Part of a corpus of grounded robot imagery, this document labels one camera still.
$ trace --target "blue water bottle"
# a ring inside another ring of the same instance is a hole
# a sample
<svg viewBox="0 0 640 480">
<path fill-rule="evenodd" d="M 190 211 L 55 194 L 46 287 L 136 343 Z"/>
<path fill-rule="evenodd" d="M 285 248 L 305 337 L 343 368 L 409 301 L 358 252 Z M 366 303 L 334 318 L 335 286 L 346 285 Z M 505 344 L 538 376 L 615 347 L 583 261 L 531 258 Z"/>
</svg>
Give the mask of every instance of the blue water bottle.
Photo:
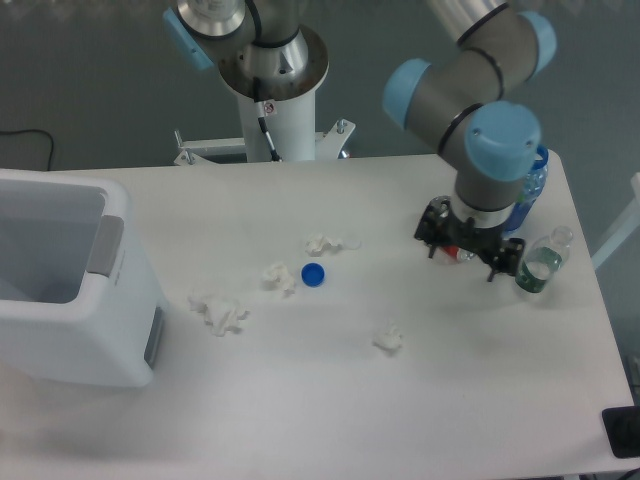
<svg viewBox="0 0 640 480">
<path fill-rule="evenodd" d="M 536 153 L 536 160 L 533 167 L 531 167 L 531 170 L 527 173 L 520 196 L 513 206 L 511 216 L 505 223 L 504 235 L 510 235 L 520 228 L 529 210 L 531 210 L 531 207 L 542 193 L 544 184 L 547 181 L 547 174 L 549 173 L 549 167 L 547 166 L 549 162 L 549 150 L 547 150 L 545 146 L 539 145 Z"/>
</svg>

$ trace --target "paper scrap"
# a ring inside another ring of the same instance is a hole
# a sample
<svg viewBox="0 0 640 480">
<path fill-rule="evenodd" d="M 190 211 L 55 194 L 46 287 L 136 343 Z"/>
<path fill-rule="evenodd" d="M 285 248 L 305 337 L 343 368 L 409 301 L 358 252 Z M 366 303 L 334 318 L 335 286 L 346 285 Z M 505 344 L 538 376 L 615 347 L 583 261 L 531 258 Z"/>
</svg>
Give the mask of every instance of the paper scrap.
<svg viewBox="0 0 640 480">
<path fill-rule="evenodd" d="M 192 294 L 187 299 L 191 311 L 202 314 L 204 323 L 211 327 L 211 333 L 217 337 L 224 337 L 230 330 L 239 330 L 239 320 L 244 320 L 249 314 L 249 310 L 241 306 L 238 300 L 216 293 Z"/>
<path fill-rule="evenodd" d="M 373 344 L 386 352 L 395 352 L 402 347 L 402 333 L 395 323 L 390 322 L 385 328 L 374 332 Z"/>
<path fill-rule="evenodd" d="M 283 297 L 296 291 L 296 281 L 282 262 L 274 263 L 262 273 L 262 283 L 269 290 L 280 290 Z"/>
<path fill-rule="evenodd" d="M 343 235 L 341 238 L 333 239 L 322 233 L 316 233 L 307 239 L 305 251 L 311 257 L 319 257 L 328 251 L 357 250 L 361 244 L 360 240 L 351 235 Z"/>
</svg>

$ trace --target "robotic arm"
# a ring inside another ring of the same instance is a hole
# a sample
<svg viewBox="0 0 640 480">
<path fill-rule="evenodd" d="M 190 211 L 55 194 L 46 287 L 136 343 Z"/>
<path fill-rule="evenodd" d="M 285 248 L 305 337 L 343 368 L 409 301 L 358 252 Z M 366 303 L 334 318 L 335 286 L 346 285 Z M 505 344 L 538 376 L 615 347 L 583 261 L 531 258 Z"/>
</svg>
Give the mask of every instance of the robotic arm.
<svg viewBox="0 0 640 480">
<path fill-rule="evenodd" d="M 329 60 L 300 25 L 298 0 L 177 0 L 164 22 L 182 53 L 201 70 L 215 62 L 236 95 L 248 161 L 314 159 L 315 90 Z"/>
<path fill-rule="evenodd" d="M 495 273 L 515 275 L 524 241 L 502 231 L 533 165 L 541 130 L 525 107 L 503 95 L 553 58 L 556 37 L 542 16 L 517 15 L 505 0 L 430 0 L 462 52 L 437 69 L 423 60 L 401 65 L 383 107 L 457 170 L 454 192 L 431 201 L 415 237 L 430 248 L 456 245 Z"/>
</svg>

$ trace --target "black cable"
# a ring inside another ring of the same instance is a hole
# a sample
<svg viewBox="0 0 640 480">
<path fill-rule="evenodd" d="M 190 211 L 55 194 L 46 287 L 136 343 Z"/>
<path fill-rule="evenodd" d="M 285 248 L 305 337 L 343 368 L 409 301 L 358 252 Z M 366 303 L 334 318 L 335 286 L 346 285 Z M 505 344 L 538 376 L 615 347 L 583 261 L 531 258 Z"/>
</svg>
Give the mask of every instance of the black cable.
<svg viewBox="0 0 640 480">
<path fill-rule="evenodd" d="M 629 478 L 633 477 L 638 472 L 640 472 L 640 468 L 636 468 L 635 470 L 631 470 L 631 471 L 625 473 L 623 476 L 618 478 L 618 480 L 628 480 Z"/>
<path fill-rule="evenodd" d="M 253 77 L 253 102 L 256 105 L 260 102 L 260 85 L 260 79 L 258 77 Z M 258 113 L 258 125 L 260 125 L 260 131 L 267 141 L 267 147 L 269 148 L 269 153 L 271 154 L 271 161 L 281 162 L 282 157 L 278 155 L 276 146 L 273 144 L 273 139 L 271 138 L 271 134 L 269 133 L 269 129 L 267 128 L 267 122 L 264 119 L 264 114 Z"/>
<path fill-rule="evenodd" d="M 55 150 L 56 142 L 53 139 L 53 135 L 51 135 L 46 130 L 41 130 L 39 128 L 27 128 L 25 130 L 0 130 L 0 136 L 9 137 L 11 135 L 22 135 L 25 133 L 39 133 L 40 135 L 44 135 L 49 139 L 50 148 L 49 148 L 49 159 L 47 160 L 47 171 L 51 170 L 51 164 L 53 162 L 53 152 Z"/>
</svg>

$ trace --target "red object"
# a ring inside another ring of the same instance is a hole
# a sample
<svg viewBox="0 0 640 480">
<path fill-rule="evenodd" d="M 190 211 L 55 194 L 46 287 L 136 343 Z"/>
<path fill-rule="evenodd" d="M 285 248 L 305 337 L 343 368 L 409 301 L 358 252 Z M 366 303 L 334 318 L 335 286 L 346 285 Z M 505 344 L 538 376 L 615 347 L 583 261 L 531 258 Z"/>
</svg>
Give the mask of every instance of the red object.
<svg viewBox="0 0 640 480">
<path fill-rule="evenodd" d="M 451 258 L 458 260 L 458 252 L 460 251 L 458 247 L 456 247 L 455 245 L 450 245 L 448 247 L 440 247 L 440 248 L 444 251 L 444 253 L 449 255 Z"/>
</svg>

